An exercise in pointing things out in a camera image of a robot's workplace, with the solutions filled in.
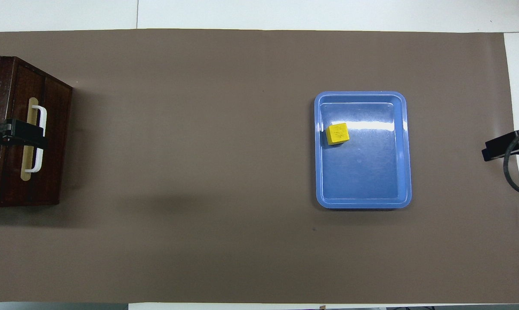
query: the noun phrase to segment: tray rim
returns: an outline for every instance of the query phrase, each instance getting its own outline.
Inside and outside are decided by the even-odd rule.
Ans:
[[[398,150],[403,153],[403,163],[405,165],[405,190],[406,197],[404,200],[400,200],[399,202],[384,202],[384,200],[393,200],[394,198],[372,198],[372,203],[334,203],[328,202],[322,193],[322,178],[321,178],[321,132],[320,128],[321,123],[321,100],[327,96],[395,96],[399,99],[401,104],[401,115],[402,122],[396,122],[394,118],[394,124],[401,124],[401,130],[403,133],[403,149]],[[314,119],[313,119],[313,127],[314,127],[314,135],[315,135],[315,187],[316,187],[316,197],[317,201],[321,206],[327,209],[364,209],[364,210],[372,210],[372,209],[383,209],[383,210],[392,210],[405,208],[410,204],[412,199],[412,182],[411,182],[411,155],[409,151],[409,133],[408,133],[408,118],[407,118],[407,101],[405,96],[396,91],[326,91],[318,94],[314,101]]]

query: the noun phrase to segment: yellow block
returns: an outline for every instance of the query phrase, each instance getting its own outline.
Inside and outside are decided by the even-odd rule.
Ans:
[[[348,125],[345,123],[330,125],[326,132],[328,145],[340,144],[349,140]]]

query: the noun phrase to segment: white handle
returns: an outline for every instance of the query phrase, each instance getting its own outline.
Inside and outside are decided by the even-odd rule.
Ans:
[[[47,124],[47,110],[40,105],[33,105],[33,109],[40,111],[40,127],[43,128],[43,136],[45,136],[45,124]],[[32,173],[38,172],[41,169],[41,162],[43,160],[43,149],[36,149],[36,163],[32,169],[25,169],[25,172]]]

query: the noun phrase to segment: blue tray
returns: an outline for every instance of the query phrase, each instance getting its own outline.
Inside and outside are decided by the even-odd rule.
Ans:
[[[329,146],[328,126],[350,140]],[[325,208],[395,209],[411,202],[407,103],[397,92],[323,92],[315,99],[317,200]]]

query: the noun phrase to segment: dark wooden cabinet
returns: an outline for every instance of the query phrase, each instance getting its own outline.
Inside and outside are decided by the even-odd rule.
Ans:
[[[45,137],[47,148],[43,150],[41,169],[23,180],[24,146],[0,148],[0,207],[55,205],[59,203],[62,166],[68,129],[68,116],[72,87],[37,69],[17,57],[0,57],[0,122],[6,118],[30,120],[30,98],[36,98],[39,106],[47,111]],[[35,111],[37,122],[43,112]],[[27,149],[26,165],[33,167],[37,150]]]

